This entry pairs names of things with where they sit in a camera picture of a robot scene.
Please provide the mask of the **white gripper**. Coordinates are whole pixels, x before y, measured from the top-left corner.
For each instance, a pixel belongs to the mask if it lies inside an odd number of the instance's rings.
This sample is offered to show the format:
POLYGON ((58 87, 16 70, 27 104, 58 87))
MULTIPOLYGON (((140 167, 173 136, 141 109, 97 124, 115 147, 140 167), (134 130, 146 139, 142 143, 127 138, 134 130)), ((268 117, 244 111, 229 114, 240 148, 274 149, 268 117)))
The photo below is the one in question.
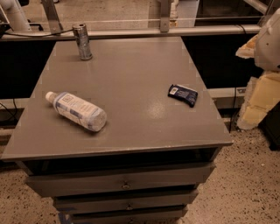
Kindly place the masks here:
POLYGON ((239 129, 252 130, 280 102, 280 73, 271 72, 280 71, 280 8, 235 55, 255 57, 255 65, 265 70, 259 78, 250 78, 237 119, 239 129))

